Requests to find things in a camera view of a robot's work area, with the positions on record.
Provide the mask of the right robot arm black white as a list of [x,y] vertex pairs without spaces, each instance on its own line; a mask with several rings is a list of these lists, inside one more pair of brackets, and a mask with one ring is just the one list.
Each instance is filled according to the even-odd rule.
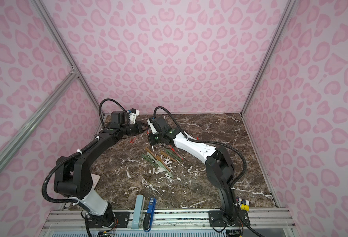
[[182,149],[200,160],[206,167],[207,179],[218,189],[220,196],[222,220],[226,226],[234,226],[239,220],[239,211],[236,195],[233,191],[235,180],[235,166],[228,153],[232,147],[213,141],[200,141],[182,133],[171,130],[166,133],[151,132],[148,134],[150,145],[172,145]]

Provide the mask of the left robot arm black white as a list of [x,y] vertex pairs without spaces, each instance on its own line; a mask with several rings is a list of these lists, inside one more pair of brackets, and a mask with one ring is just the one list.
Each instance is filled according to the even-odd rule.
[[56,161],[42,184],[42,197],[51,203],[77,204],[87,212],[91,221],[100,226],[110,226],[115,221],[112,205],[94,190],[91,166],[123,137],[143,132],[141,121],[102,129],[85,147]]

